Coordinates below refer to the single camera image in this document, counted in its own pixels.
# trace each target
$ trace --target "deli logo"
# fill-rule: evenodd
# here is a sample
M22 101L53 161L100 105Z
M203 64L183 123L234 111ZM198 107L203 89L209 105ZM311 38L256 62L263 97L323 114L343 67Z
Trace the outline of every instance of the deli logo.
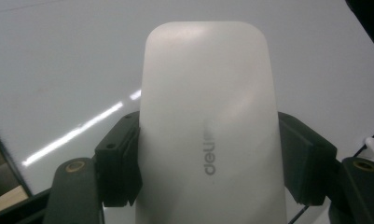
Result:
M204 172L207 175L215 174L215 140L209 122L204 122L203 133L203 155L204 155Z

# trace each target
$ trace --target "white plastic casing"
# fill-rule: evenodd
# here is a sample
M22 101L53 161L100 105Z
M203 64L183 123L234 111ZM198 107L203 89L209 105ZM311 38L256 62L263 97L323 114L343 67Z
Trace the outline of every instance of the white plastic casing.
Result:
M172 22L146 41L137 224L284 224L268 47L243 22Z

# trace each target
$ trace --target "dark line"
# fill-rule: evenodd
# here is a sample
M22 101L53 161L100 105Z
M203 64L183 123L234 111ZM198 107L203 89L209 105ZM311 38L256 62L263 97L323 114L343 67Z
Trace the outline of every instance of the dark line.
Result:
M36 7L36 6L46 5L46 4L55 3L55 2L63 2L63 1L68 1L68 0L55 0L55 1L50 1L50 2L37 3L37 4L30 5L30 6L25 6L25 7L16 7L16 8L10 8L10 9L4 9L4 10L0 10L0 13L1 12L13 11L13 10L17 10L17 9L22 9L22 8L27 8L27 7Z
M308 209L309 209L309 206L308 206L308 205L304 206L304 207L302 208L302 210L300 210L300 211L297 213L297 215L296 215L294 218L292 218L291 221L288 222L288 224L294 224L294 223L298 220L298 218L300 218L300 217L303 215L303 213L305 213L306 210L308 210Z
M0 154L3 156L4 160L9 165L9 168L11 169L15 178L24 188L24 191L26 191L27 196L32 197L33 196L32 192L30 191L29 187L27 186L26 182L21 176L21 173L19 172L18 167L15 165L15 162L12 160L12 157L8 154L8 151L6 147L4 146L4 144L1 142L1 139L0 139Z
M361 154L361 152L362 151L364 151L365 149L367 149L367 145L363 145L354 155L353 155L353 157L357 157L357 156L359 156L359 154Z

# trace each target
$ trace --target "white tabletop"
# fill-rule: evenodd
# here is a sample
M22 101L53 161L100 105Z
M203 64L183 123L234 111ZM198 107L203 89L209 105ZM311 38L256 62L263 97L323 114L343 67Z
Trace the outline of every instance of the white tabletop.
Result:
M278 109L337 146L338 159L374 134L374 44L343 0L3 0L0 138L33 193L139 109L131 95L141 88L145 40L168 21L260 29ZM40 150L49 154L32 160ZM290 219L299 206L288 201ZM133 221L130 208L106 213L107 223Z

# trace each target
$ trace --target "white device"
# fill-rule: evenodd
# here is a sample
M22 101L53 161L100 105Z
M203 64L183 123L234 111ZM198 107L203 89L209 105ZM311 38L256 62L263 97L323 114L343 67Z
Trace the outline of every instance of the white device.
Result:
M146 41L137 224L284 224L265 37L235 22L172 22Z

